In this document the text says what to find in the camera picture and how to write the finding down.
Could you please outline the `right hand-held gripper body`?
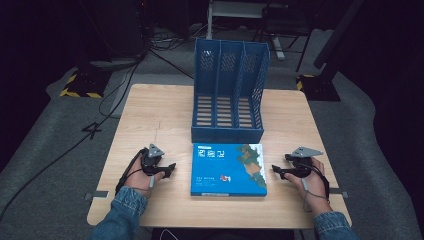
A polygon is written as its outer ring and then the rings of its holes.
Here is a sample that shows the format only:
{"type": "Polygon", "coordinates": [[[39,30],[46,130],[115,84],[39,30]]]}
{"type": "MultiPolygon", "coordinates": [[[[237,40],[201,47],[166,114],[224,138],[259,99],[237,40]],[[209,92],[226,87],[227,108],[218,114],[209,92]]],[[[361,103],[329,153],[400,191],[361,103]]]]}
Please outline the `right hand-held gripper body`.
{"type": "Polygon", "coordinates": [[[285,159],[293,165],[293,168],[288,169],[287,173],[300,178],[307,177],[312,171],[312,157],[322,154],[321,150],[299,146],[292,153],[285,155],[285,159]]]}

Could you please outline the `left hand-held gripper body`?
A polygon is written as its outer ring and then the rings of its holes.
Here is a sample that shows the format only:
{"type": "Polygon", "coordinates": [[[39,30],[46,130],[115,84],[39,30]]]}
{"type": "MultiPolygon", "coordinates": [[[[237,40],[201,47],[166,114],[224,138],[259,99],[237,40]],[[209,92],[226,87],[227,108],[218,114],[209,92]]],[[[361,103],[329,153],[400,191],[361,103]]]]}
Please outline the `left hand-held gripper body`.
{"type": "Polygon", "coordinates": [[[141,150],[141,166],[143,172],[149,176],[162,172],[164,168],[159,167],[158,163],[163,155],[164,152],[154,144],[150,144],[148,148],[143,148],[141,150]]]}

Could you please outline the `blue book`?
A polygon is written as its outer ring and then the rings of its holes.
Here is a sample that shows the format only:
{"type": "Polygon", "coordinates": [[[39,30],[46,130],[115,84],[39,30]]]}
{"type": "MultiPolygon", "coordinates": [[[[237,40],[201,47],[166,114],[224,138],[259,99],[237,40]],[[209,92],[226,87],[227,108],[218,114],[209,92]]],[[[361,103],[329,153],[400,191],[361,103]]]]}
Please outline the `blue book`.
{"type": "Polygon", "coordinates": [[[192,196],[265,197],[267,193],[261,144],[193,145],[192,196]]]}

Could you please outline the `blue plastic file rack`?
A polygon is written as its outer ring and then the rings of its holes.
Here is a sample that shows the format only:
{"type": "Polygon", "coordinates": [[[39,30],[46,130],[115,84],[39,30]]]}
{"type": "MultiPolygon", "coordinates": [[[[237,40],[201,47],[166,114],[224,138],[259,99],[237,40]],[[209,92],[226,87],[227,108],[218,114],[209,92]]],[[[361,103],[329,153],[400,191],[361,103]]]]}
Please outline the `blue plastic file rack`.
{"type": "Polygon", "coordinates": [[[198,39],[191,139],[194,143],[258,143],[268,45],[198,39]]]}

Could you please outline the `person's left hand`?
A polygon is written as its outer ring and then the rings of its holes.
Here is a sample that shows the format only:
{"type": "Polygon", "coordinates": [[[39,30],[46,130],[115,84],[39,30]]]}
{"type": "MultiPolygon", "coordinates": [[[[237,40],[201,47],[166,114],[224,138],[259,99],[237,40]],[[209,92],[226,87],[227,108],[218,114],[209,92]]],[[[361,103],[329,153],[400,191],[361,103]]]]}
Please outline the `person's left hand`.
{"type": "Polygon", "coordinates": [[[152,176],[146,175],[141,166],[141,158],[138,157],[132,164],[124,183],[125,186],[134,189],[142,196],[149,198],[154,185],[162,179],[158,173],[152,176]]]}

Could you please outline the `person's right hand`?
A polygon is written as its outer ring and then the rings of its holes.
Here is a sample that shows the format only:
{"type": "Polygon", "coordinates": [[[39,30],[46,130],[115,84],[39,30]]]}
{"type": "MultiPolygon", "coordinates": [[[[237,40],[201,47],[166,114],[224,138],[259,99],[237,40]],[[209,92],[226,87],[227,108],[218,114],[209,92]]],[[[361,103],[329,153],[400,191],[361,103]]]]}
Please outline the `person's right hand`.
{"type": "Polygon", "coordinates": [[[324,183],[319,173],[324,174],[324,165],[322,162],[312,158],[313,170],[306,178],[299,178],[294,176],[290,181],[293,183],[303,200],[303,210],[311,212],[314,216],[321,213],[330,212],[332,208],[329,200],[326,197],[324,183]]]}

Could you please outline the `yellow black striped stand base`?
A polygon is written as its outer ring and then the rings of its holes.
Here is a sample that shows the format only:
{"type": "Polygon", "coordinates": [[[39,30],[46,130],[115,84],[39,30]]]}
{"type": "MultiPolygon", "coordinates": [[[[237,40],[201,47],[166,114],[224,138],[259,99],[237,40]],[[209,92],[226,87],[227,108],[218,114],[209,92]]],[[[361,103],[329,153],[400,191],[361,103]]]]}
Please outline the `yellow black striped stand base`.
{"type": "Polygon", "coordinates": [[[296,87],[305,94],[308,101],[340,101],[332,81],[321,76],[299,75],[296,77],[296,87]]]}
{"type": "Polygon", "coordinates": [[[69,77],[61,96],[103,98],[104,91],[112,75],[111,71],[84,73],[75,70],[69,77]]]}

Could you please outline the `black metal stand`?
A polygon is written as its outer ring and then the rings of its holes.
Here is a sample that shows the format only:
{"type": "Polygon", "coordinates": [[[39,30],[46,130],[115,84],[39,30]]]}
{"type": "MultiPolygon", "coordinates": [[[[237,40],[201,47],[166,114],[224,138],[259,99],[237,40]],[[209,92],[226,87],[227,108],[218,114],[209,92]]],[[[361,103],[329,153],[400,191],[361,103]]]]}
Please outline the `black metal stand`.
{"type": "Polygon", "coordinates": [[[253,41],[262,42],[267,37],[271,42],[279,37],[291,38],[286,50],[293,52],[292,46],[300,38],[305,37],[296,72],[299,71],[310,37],[313,31],[317,8],[304,0],[267,0],[261,10],[258,28],[253,41]]]}

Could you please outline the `black slanted stand pole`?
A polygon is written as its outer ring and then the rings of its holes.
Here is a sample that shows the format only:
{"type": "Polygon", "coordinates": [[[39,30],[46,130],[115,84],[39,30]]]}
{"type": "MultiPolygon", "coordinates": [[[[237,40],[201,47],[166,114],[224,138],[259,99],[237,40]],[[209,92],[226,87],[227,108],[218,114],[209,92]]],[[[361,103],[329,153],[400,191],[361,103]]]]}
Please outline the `black slanted stand pole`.
{"type": "Polygon", "coordinates": [[[361,6],[365,0],[331,0],[326,5],[328,14],[325,20],[332,21],[334,30],[314,60],[316,68],[335,67],[341,63],[349,52],[348,44],[353,41],[349,34],[354,31],[361,6]]]}

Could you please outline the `grey table bracket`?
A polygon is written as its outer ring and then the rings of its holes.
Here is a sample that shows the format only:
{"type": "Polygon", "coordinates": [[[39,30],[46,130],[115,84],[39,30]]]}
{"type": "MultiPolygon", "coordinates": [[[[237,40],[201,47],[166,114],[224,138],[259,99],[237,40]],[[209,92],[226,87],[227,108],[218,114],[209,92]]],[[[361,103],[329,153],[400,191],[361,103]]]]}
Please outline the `grey table bracket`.
{"type": "Polygon", "coordinates": [[[94,191],[84,195],[84,200],[92,201],[94,198],[107,198],[109,195],[108,191],[94,191]]]}
{"type": "Polygon", "coordinates": [[[330,188],[329,189],[329,193],[330,194],[339,194],[339,195],[341,195],[345,199],[350,198],[349,193],[347,191],[343,191],[340,188],[330,188]]]}

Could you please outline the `white metal frame table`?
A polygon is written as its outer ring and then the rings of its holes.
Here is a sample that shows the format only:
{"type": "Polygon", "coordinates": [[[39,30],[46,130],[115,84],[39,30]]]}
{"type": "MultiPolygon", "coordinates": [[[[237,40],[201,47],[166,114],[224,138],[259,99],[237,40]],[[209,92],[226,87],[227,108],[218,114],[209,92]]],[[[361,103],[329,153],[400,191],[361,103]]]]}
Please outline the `white metal frame table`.
{"type": "Polygon", "coordinates": [[[206,38],[213,38],[212,23],[216,17],[260,19],[265,6],[265,3],[248,2],[247,0],[208,0],[206,38]]]}

